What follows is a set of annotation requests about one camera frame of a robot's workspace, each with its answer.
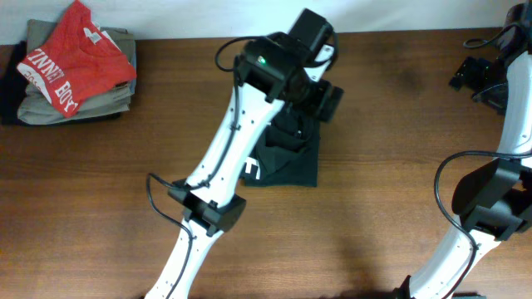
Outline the dark green Nike t-shirt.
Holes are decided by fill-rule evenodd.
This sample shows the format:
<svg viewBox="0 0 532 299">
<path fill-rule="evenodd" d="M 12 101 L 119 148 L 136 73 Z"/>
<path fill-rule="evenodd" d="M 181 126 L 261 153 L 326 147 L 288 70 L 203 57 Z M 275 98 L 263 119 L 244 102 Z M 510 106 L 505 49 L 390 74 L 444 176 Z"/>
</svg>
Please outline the dark green Nike t-shirt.
<svg viewBox="0 0 532 299">
<path fill-rule="evenodd" d="M 240 178 L 249 187 L 318 185 L 320 122 L 303 112 L 283 110 L 266 126 Z"/>
</svg>

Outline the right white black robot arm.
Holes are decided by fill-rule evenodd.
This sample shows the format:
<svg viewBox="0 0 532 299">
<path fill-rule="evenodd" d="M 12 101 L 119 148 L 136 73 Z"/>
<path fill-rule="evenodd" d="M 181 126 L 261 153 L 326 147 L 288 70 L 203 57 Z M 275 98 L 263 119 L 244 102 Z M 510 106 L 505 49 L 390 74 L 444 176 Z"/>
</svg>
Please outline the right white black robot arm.
<svg viewBox="0 0 532 299">
<path fill-rule="evenodd" d="M 451 226 L 430 260 L 392 293 L 395 298 L 450 298 L 473 267 L 514 233 L 531 226 L 531 54 L 508 66 L 509 99 L 491 161 L 456 185 Z"/>
</svg>

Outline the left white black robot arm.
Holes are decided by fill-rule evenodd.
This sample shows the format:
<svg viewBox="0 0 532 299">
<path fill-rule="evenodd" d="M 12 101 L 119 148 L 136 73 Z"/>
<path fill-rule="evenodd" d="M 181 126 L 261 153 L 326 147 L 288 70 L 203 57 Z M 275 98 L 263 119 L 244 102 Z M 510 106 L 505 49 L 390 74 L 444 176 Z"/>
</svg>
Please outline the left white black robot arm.
<svg viewBox="0 0 532 299">
<path fill-rule="evenodd" d="M 225 116 L 204 158 L 187 178 L 169 183 L 149 173 L 180 203 L 177 242 L 149 298 L 186 298 L 209 250 L 238 221 L 245 199 L 235 188 L 246 159 L 267 125 L 285 107 L 332 118 L 342 89 L 323 73 L 337 60 L 336 33 L 301 37 L 275 32 L 249 37 L 230 68 L 233 90 Z"/>
</svg>

